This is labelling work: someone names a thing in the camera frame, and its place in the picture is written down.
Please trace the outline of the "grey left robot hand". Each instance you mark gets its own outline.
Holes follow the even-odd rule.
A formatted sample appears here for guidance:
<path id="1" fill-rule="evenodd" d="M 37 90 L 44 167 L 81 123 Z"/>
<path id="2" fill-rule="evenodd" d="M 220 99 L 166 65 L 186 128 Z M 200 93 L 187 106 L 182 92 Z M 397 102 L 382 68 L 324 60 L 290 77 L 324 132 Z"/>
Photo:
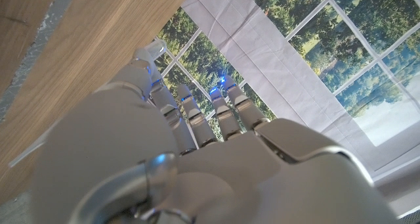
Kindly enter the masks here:
<path id="1" fill-rule="evenodd" d="M 361 162 L 227 79 L 219 142 L 185 85 L 184 121 L 139 49 L 49 133 L 31 186 L 35 223 L 396 223 Z"/>

